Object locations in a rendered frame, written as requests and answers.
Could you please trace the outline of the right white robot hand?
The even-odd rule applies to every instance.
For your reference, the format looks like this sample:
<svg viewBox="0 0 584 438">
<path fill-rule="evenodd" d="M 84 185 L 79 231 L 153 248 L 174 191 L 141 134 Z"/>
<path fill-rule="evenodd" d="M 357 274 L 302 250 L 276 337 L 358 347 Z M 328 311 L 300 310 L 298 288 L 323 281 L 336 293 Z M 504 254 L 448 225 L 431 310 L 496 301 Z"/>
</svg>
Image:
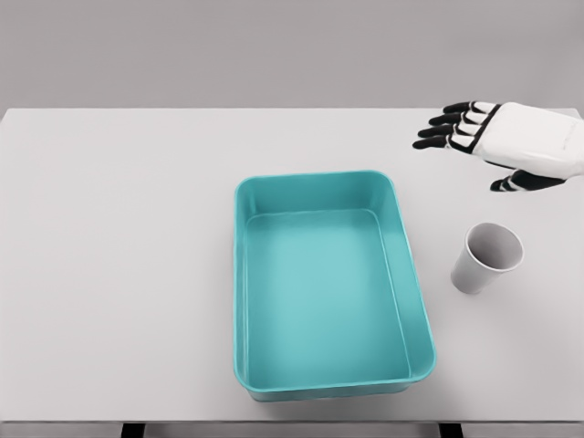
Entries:
<svg viewBox="0 0 584 438">
<path fill-rule="evenodd" d="M 516 102 L 465 101 L 429 119 L 412 147 L 459 151 L 509 169 L 509 175 L 491 183 L 492 192 L 535 192 L 574 178 L 564 145 L 576 120 Z"/>
</svg>

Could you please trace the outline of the white paper cup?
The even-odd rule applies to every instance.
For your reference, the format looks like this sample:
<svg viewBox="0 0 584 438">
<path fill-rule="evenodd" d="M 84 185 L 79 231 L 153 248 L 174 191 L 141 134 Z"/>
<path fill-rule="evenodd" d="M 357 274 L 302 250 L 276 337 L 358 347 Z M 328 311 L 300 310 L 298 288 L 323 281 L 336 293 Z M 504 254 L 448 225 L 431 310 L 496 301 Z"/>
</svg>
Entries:
<svg viewBox="0 0 584 438">
<path fill-rule="evenodd" d="M 520 266 L 524 256 L 523 242 L 515 232 L 501 224 L 476 224 L 465 234 L 451 282 L 462 293 L 478 294 Z"/>
</svg>

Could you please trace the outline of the teal plastic basket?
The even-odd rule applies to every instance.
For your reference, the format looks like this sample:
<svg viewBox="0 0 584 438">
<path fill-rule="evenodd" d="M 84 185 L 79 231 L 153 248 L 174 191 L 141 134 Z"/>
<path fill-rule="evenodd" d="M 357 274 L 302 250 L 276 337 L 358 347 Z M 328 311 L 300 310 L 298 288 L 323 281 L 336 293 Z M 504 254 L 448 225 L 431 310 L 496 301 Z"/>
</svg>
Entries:
<svg viewBox="0 0 584 438">
<path fill-rule="evenodd" d="M 382 172 L 255 176 L 234 199 L 234 373 L 257 402 L 396 393 L 437 354 Z"/>
</svg>

